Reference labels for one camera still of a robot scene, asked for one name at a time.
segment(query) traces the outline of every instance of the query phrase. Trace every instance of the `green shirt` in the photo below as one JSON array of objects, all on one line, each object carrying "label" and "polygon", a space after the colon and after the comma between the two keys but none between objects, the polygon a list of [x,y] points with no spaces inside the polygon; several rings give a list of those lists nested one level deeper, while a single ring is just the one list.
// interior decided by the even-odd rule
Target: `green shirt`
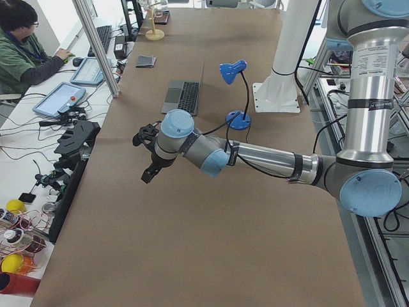
[{"label": "green shirt", "polygon": [[[44,48],[34,33],[21,46],[33,54],[44,54]],[[0,93],[24,94],[30,84],[20,82],[21,75],[27,69],[41,64],[39,59],[16,46],[10,37],[0,29]]]}]

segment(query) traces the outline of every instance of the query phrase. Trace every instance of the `computer mouse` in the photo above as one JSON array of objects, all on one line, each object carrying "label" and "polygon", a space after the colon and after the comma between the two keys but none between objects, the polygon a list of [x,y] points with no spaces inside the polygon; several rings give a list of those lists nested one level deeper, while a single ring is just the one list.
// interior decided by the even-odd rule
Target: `computer mouse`
[{"label": "computer mouse", "polygon": [[83,61],[83,59],[84,58],[74,58],[74,59],[72,59],[72,65],[74,67],[78,67],[81,64],[81,62]]}]

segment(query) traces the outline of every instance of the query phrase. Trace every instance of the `lamp head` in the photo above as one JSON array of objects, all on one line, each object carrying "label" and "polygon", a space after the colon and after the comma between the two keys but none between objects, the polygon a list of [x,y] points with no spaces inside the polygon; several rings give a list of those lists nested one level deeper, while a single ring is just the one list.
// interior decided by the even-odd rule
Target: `lamp head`
[{"label": "lamp head", "polygon": [[247,68],[247,62],[243,59],[234,64],[225,63],[219,65],[220,73],[227,84],[231,84],[236,79],[236,75]]}]

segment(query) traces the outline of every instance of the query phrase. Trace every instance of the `white bottle cap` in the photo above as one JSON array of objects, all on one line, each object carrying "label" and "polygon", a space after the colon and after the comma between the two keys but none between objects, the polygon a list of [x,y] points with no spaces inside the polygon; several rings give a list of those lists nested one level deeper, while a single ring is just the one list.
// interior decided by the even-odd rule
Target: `white bottle cap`
[{"label": "white bottle cap", "polygon": [[6,230],[4,232],[5,239],[10,240],[10,239],[14,238],[15,236],[16,236],[16,232],[14,230],[9,229],[9,230]]}]

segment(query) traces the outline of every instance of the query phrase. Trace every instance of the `tablet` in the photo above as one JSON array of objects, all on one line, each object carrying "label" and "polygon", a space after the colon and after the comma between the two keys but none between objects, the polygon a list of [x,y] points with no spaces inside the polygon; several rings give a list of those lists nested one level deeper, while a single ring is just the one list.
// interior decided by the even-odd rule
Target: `tablet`
[{"label": "tablet", "polygon": [[104,75],[96,58],[84,58],[72,76],[70,82],[82,86],[97,86],[104,80]]},{"label": "tablet", "polygon": [[45,116],[57,117],[58,112],[65,112],[85,95],[85,88],[62,82],[44,97],[33,111]]}]

